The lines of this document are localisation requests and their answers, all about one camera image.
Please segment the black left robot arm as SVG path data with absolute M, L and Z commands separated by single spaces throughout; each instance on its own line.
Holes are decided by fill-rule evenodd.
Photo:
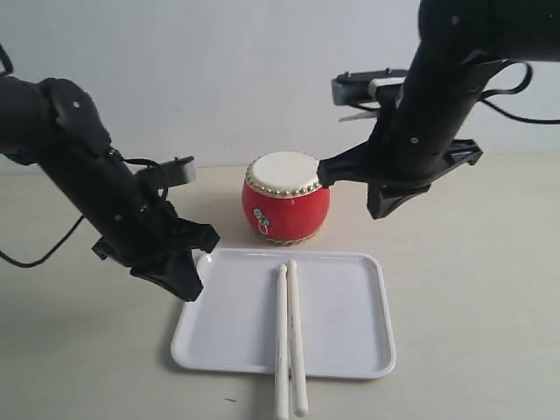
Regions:
M 1 152 L 38 165 L 101 234 L 93 251 L 174 296 L 203 290 L 193 251 L 211 252 L 220 237 L 209 224 L 184 220 L 167 199 L 194 179 L 193 158 L 131 162 L 111 144 L 92 98 L 66 79 L 39 83 L 1 78 Z

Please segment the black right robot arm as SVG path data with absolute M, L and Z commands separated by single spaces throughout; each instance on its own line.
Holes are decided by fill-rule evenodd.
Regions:
M 332 100 L 376 120 L 368 140 L 318 164 L 318 181 L 367 185 L 374 219 L 427 193 L 432 183 L 481 157 L 457 133 L 475 104 L 489 103 L 488 82 L 515 64 L 559 59 L 556 1 L 423 1 L 420 42 L 406 69 L 342 73 Z

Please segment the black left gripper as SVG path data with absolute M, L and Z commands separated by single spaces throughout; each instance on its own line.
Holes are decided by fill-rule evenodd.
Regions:
M 221 237 L 210 224 L 185 220 L 161 198 L 137 194 L 120 199 L 95 200 L 90 222 L 101 238 L 92 250 L 130 269 L 133 277 L 149 281 L 184 302 L 194 302 L 203 291 L 193 249 L 214 251 Z

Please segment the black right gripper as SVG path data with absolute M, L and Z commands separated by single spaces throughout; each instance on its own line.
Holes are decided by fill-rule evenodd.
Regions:
M 318 182 L 367 183 L 367 210 L 374 220 L 427 193 L 450 159 L 452 142 L 480 92 L 436 87 L 403 94 L 378 87 L 381 109 L 367 142 L 318 162 Z

